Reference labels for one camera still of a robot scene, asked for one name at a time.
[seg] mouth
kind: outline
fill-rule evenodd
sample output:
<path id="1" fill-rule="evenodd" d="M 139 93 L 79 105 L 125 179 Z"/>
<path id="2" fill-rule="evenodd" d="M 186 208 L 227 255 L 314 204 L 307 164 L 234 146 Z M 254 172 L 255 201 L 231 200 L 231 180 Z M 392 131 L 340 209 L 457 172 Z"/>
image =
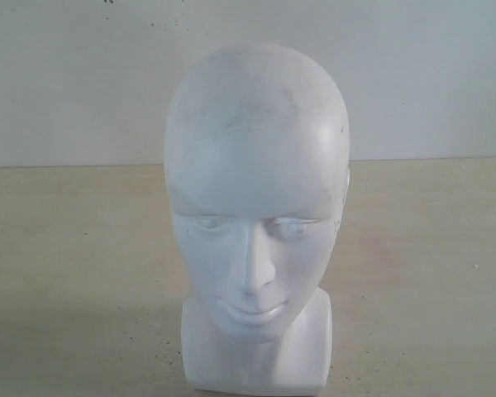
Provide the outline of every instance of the mouth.
<path id="1" fill-rule="evenodd" d="M 281 308 L 284 305 L 284 303 L 278 304 L 277 306 L 273 307 L 270 310 L 258 312 L 258 311 L 245 311 L 243 309 L 234 308 L 229 304 L 227 304 L 226 302 L 224 302 L 222 299 L 219 299 L 218 302 L 234 321 L 236 321 L 239 324 L 252 326 L 252 327 L 264 325 L 272 321 L 275 318 L 275 316 L 279 314 Z"/>

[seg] ear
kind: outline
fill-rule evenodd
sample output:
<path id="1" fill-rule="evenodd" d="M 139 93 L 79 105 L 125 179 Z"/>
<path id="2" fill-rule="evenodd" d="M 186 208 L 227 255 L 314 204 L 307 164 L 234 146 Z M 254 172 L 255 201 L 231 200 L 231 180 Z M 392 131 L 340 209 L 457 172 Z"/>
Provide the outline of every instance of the ear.
<path id="1" fill-rule="evenodd" d="M 351 180 L 351 171 L 347 168 L 347 178 L 346 178 L 346 186 L 344 186 L 344 198 L 342 199 L 342 205 L 346 205 L 347 200 L 347 190 L 349 190 L 349 181 Z"/>

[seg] white wall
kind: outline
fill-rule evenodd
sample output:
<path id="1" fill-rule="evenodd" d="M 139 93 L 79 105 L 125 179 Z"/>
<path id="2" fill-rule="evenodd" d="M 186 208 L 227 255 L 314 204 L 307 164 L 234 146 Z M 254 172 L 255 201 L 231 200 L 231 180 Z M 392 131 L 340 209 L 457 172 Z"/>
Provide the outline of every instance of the white wall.
<path id="1" fill-rule="evenodd" d="M 354 159 L 496 155 L 496 0 L 0 0 L 0 165 L 161 162 L 176 82 L 239 41 L 332 74 Z"/>

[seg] table surface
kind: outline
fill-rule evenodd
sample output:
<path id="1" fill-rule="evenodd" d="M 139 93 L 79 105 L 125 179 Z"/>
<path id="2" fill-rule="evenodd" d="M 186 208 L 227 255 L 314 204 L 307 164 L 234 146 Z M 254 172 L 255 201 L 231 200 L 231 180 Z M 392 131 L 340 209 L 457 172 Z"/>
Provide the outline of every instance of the table surface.
<path id="1" fill-rule="evenodd" d="M 160 166 L 0 169 L 0 396 L 212 396 Z M 324 396 L 496 396 L 496 159 L 351 164 Z"/>

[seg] speckled surface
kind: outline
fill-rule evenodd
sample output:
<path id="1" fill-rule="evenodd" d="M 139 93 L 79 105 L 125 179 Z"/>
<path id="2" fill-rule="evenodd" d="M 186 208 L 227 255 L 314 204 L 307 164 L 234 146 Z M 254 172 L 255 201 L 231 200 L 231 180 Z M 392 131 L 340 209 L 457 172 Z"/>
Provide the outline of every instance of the speckled surface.
<path id="1" fill-rule="evenodd" d="M 496 396 L 496 159 L 351 164 L 323 396 Z M 0 169 L 0 396 L 211 396 L 159 166 Z"/>

